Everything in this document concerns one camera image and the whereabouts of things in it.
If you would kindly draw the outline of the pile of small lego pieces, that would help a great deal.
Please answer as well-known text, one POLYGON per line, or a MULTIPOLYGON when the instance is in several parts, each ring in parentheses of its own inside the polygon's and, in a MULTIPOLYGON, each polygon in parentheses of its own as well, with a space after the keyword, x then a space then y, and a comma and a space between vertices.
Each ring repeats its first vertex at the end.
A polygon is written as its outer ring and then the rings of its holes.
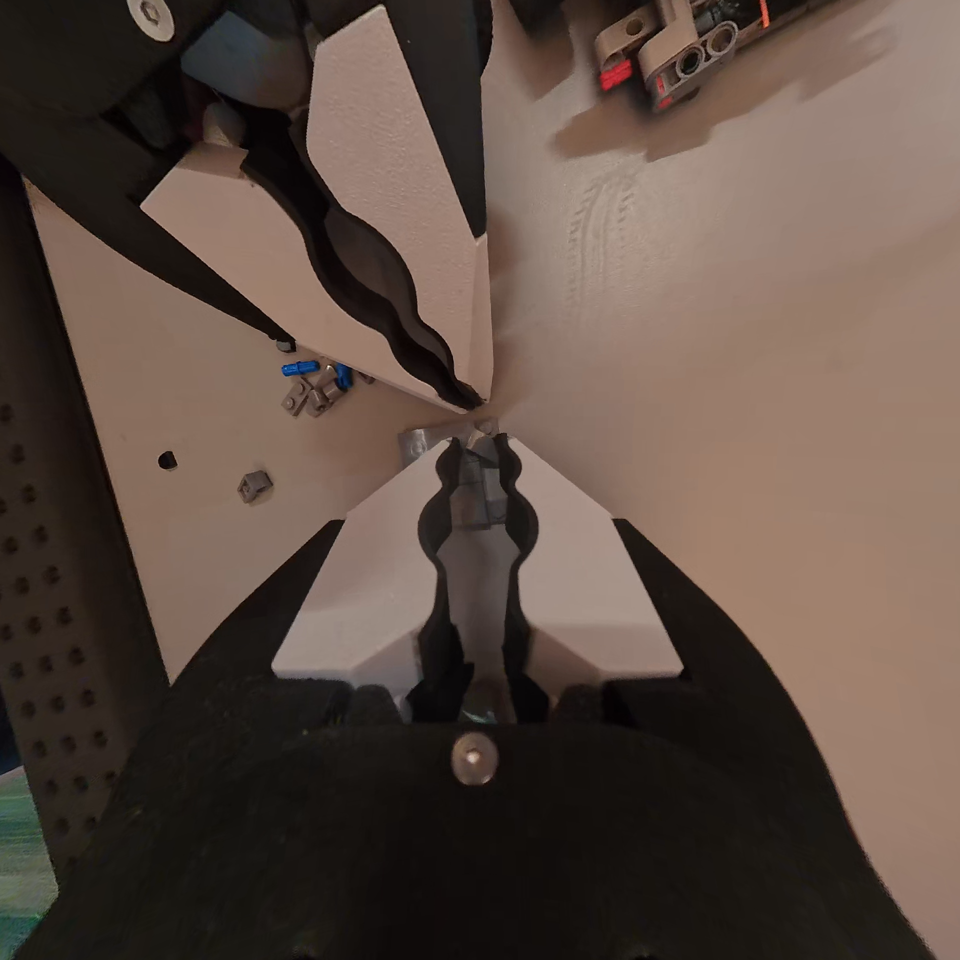
POLYGON ((287 383, 282 408, 291 416, 318 418, 329 412, 360 385, 374 385, 377 378, 327 354, 303 346, 292 337, 273 341, 283 361, 280 372, 287 383))

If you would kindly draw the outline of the grey lego tile assembly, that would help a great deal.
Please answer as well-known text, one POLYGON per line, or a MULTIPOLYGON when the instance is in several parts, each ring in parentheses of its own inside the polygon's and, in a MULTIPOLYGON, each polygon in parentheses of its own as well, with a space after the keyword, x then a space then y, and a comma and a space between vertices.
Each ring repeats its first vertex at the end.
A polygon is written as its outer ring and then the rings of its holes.
POLYGON ((483 531, 506 522, 507 495, 499 481, 498 450, 495 449, 491 457, 478 457, 465 446, 473 424, 487 418, 495 416, 414 428, 397 436, 403 467, 410 466, 442 442, 455 439, 460 443, 459 486, 450 498, 454 529, 483 531))

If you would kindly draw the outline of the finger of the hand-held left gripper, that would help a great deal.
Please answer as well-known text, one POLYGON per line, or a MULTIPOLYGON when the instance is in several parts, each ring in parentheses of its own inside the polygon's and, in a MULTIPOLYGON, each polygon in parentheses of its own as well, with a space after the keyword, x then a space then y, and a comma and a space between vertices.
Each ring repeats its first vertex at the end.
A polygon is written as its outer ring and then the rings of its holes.
POLYGON ((305 148, 332 198, 395 251, 460 396, 494 375, 473 4, 371 4, 318 42, 305 148))
POLYGON ((478 408, 449 359, 349 269, 331 241, 327 198, 295 154, 201 143, 141 210, 301 347, 427 401, 478 408))

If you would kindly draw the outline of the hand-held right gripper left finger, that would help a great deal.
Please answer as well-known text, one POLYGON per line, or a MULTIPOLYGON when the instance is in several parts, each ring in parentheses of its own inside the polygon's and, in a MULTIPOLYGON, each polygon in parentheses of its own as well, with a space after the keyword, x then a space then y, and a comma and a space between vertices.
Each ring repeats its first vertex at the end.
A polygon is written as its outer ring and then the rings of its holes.
POLYGON ((415 722, 458 719, 471 663, 439 550, 463 455, 441 441, 347 514, 273 658, 277 678, 383 687, 415 722))

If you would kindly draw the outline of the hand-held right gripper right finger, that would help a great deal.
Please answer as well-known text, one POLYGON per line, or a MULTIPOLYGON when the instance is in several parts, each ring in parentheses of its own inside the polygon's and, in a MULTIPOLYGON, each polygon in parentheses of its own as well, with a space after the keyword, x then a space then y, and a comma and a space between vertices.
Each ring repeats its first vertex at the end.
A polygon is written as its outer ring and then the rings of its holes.
POLYGON ((673 681, 684 666, 611 513, 516 438, 494 439, 506 495, 502 662, 520 724, 573 688, 673 681))

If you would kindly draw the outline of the grey lego car model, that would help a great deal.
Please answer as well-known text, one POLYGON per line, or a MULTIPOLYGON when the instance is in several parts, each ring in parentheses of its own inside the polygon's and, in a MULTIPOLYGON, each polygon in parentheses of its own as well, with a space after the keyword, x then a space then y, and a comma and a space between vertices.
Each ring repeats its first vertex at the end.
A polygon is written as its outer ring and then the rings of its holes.
POLYGON ((816 1, 651 1, 594 39, 601 90, 635 82, 661 114, 696 96, 738 51, 823 5, 816 1))

